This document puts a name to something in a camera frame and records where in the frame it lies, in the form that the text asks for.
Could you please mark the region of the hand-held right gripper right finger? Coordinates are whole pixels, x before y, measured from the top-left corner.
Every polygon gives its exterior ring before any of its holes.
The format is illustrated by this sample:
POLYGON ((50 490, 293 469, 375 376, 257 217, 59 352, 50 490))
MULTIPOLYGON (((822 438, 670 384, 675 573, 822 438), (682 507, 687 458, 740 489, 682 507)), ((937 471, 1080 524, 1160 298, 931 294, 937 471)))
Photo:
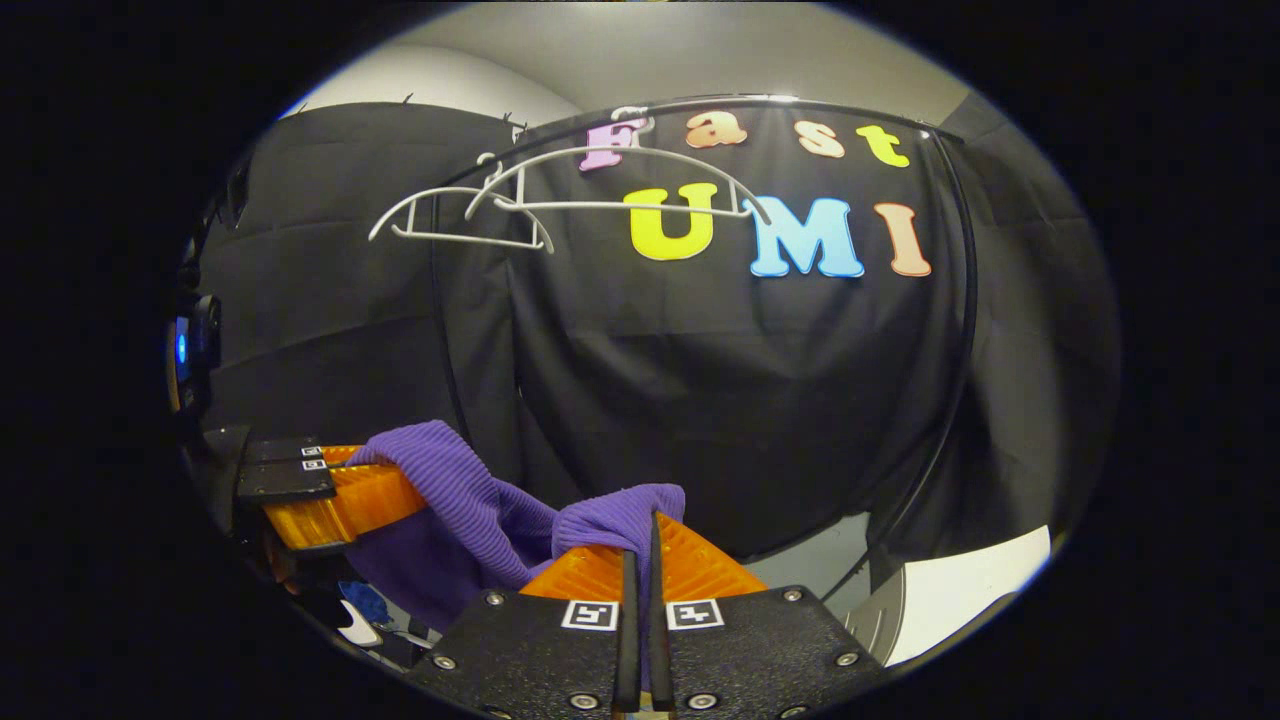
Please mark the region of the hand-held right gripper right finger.
POLYGON ((648 693, 669 720, 790 720, 879 684, 884 665, 805 585, 769 588, 657 512, 648 693))

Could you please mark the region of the black backdrop cloth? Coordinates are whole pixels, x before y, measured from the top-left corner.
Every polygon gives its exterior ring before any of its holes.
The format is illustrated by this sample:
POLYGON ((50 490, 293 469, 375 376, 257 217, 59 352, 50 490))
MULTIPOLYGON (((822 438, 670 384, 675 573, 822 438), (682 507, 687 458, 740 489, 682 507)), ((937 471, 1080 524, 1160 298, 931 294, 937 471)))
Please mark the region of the black backdrop cloth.
POLYGON ((609 118, 278 120, 206 213, 209 420, 349 442, 442 419, 549 505, 681 486, 740 559, 863 515, 874 574, 1080 516, 1117 301, 1100 232, 1019 129, 609 118))

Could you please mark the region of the white clothes hanger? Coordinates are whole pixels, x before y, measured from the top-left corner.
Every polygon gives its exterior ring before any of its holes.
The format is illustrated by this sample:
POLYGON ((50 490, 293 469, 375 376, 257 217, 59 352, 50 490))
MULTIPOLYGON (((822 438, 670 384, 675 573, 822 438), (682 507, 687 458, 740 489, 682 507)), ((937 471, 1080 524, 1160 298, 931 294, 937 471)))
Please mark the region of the white clothes hanger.
POLYGON ((750 214, 758 215, 764 222, 771 222, 772 215, 764 206, 763 201, 750 191, 735 176, 713 167, 707 161, 700 161, 694 158, 681 155, 678 152, 671 152, 659 149, 649 149, 644 146, 575 146, 568 149, 553 150, 549 152, 538 154, 530 159, 520 161, 511 168, 495 173, 493 177, 485 181, 485 183, 479 188, 474 200, 470 201, 463 211, 465 219, 471 219, 483 202, 490 200, 492 204, 503 211, 531 211, 535 209, 562 209, 562 210, 580 210, 580 209, 611 209, 611 210, 625 210, 625 211, 639 211, 639 210, 652 210, 652 211, 677 211, 685 214, 705 214, 712 217, 733 217, 733 218, 746 218, 750 214), (714 208, 695 208, 694 205, 687 206, 671 206, 662 201, 658 202, 589 202, 589 201, 553 201, 553 202, 527 202, 525 200, 525 184, 526 174, 535 167, 550 161, 553 159, 571 158, 577 155, 588 155, 590 152, 609 150, 617 154, 635 154, 641 156, 659 158, 675 160, 678 164, 685 164, 689 167, 695 167, 698 169, 707 170, 713 176, 721 178, 730 186, 730 201, 733 208, 730 210, 714 209, 714 208), (497 197, 498 186, 513 178, 516 182, 515 196, 509 200, 499 200, 497 197))
POLYGON ((415 193, 410 193, 402 197, 398 202, 389 206, 369 228, 366 242, 371 243, 376 241, 383 231, 390 232, 394 237, 401 240, 421 240, 421 241, 442 241, 451 243, 467 243, 479 246, 492 246, 500 249, 520 249, 529 251, 540 251, 548 256, 556 255, 556 245, 550 237, 550 232, 545 224, 538 219, 529 210, 518 210, 524 215, 529 224, 530 240, 527 242, 517 242, 513 240, 503 240, 498 237, 486 237, 480 234, 461 234, 449 233, 440 231, 420 231, 416 228, 416 218, 419 204, 426 200, 439 200, 445 196, 467 196, 470 199, 489 199, 493 197, 492 204, 497 208, 498 201, 503 200, 507 202, 513 202, 513 199, 506 196, 494 196, 493 193, 484 193, 483 187, 463 187, 458 184, 440 186, 429 190, 421 190, 415 193))

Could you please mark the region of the blue cloth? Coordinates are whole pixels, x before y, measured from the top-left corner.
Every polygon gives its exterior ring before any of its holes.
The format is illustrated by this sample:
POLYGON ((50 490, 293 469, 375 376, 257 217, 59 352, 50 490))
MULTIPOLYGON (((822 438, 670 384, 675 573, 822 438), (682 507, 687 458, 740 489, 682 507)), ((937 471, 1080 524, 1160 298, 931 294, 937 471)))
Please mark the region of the blue cloth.
POLYGON ((340 592, 369 623, 375 625, 389 625, 393 618, 385 598, 370 584, 364 582, 342 582, 340 592))

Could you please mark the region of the black metal clothes rack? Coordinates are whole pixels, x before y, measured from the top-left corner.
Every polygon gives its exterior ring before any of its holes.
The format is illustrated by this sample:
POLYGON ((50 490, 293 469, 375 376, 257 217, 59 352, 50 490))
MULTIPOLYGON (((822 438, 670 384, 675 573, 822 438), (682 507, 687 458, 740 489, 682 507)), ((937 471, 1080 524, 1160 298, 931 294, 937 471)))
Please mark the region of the black metal clothes rack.
MULTIPOLYGON (((541 152, 644 146, 735 176, 771 222, 535 209, 556 255, 429 241, 452 419, 495 473, 561 507, 676 484, 735 559, 849 515, 900 529, 954 437, 978 263, 956 143, 886 111, 768 95, 621 106, 531 129, 452 170, 481 187, 541 152)), ((527 242, 518 211, 419 204, 416 228, 527 242)), ((527 202, 730 210, 730 186, 609 150, 526 174, 527 202)))

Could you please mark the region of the purple corduroy jacket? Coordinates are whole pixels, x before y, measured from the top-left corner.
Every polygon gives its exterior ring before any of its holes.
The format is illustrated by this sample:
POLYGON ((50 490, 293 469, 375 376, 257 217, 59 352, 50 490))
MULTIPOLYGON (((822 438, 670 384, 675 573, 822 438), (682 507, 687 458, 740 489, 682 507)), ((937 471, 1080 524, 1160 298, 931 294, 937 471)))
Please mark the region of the purple corduroy jacket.
POLYGON ((375 591, 439 633, 485 591, 521 591, 577 547, 635 552, 641 583, 649 585, 653 519, 681 520, 686 507, 680 486, 658 483, 553 509, 490 474, 440 420, 378 433, 352 464, 397 468, 425 507, 358 536, 347 561, 375 591))

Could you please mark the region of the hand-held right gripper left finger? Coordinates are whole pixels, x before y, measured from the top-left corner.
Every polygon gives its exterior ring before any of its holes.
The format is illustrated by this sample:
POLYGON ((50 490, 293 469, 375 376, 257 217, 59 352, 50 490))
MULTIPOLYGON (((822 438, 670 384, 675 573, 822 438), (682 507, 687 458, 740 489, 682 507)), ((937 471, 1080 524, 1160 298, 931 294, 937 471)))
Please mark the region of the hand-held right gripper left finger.
POLYGON ((484 591, 408 683, 486 720, 625 720, 641 707, 635 552, 571 551, 531 594, 484 591))

